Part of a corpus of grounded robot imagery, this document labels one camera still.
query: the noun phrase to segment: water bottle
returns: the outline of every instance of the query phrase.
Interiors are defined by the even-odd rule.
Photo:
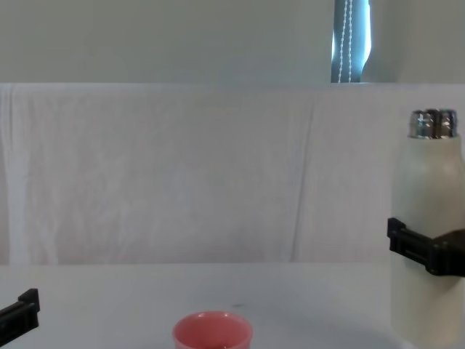
[[[452,110],[414,111],[392,183],[392,216],[429,238],[465,228],[465,166]],[[391,322],[419,348],[453,344],[462,326],[463,286],[392,252]]]

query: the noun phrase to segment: white tabletop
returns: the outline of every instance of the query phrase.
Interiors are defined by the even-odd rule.
[[[252,349],[394,349],[387,266],[366,264],[1,267],[0,307],[39,289],[40,327],[21,349],[169,349],[201,310],[254,327]]]

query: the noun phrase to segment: metal bottle cap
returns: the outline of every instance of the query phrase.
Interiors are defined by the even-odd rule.
[[[452,109],[414,111],[408,136],[428,140],[457,137],[457,113]]]

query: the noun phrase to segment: white cloth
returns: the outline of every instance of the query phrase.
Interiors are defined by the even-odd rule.
[[[10,85],[0,84],[0,127],[3,116],[8,116],[11,111],[10,91]],[[9,194],[5,164],[4,148],[0,142],[0,264],[7,264],[9,260]]]
[[[411,111],[454,108],[465,85],[350,85],[313,92],[296,260],[385,262],[391,173]]]
[[[19,84],[13,264],[291,259],[308,91]]]

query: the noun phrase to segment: pink bowl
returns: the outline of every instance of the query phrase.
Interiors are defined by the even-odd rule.
[[[173,328],[176,349],[249,349],[252,326],[224,311],[206,311],[183,318]]]

